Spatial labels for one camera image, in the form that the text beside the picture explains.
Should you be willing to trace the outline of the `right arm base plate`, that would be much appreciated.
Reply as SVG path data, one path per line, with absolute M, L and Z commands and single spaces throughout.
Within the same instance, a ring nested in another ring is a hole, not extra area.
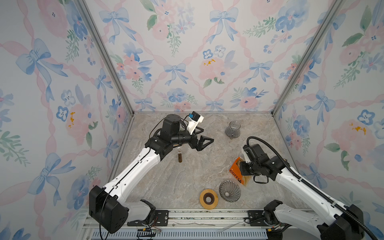
M 244 222 L 251 227 L 267 227 L 266 218 L 263 210 L 249 210 L 247 211 L 248 216 Z

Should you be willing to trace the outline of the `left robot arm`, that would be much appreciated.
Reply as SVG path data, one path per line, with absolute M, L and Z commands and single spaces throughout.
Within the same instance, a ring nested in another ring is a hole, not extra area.
M 127 203 L 136 185 L 169 153 L 185 144 L 202 151 L 214 142 L 203 136 L 198 125 L 204 117 L 192 112 L 185 118 L 169 114 L 159 121 L 149 134 L 139 155 L 118 176 L 103 187 L 95 186 L 89 192 L 89 215 L 108 233 L 114 234 L 125 224 L 138 222 L 151 227 L 156 219 L 156 207 L 146 200 Z

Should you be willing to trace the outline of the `orange coffee filter pack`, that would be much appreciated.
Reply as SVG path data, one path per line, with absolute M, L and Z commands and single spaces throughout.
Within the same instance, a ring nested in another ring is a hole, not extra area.
M 251 176 L 243 176 L 240 170 L 240 163 L 244 162 L 241 157 L 238 157 L 232 166 L 229 169 L 229 172 L 234 176 L 234 178 L 243 186 L 246 186 L 248 182 L 252 179 Z

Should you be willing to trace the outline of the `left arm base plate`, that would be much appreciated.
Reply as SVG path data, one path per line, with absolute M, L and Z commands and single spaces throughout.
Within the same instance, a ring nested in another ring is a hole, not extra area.
M 143 221 L 127 222 L 128 227 L 167 227 L 169 222 L 168 210 L 155 210 L 149 218 Z

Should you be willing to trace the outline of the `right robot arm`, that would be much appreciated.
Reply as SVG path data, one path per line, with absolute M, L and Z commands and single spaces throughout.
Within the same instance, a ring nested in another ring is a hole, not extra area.
M 269 158 L 261 146 L 244 145 L 245 161 L 240 170 L 245 176 L 265 176 L 268 180 L 287 188 L 313 211 L 313 214 L 294 210 L 282 201 L 273 200 L 264 207 L 262 220 L 269 226 L 291 225 L 320 240 L 361 240 L 364 214 L 355 205 L 346 206 L 331 198 L 303 178 L 289 163 L 279 156 Z

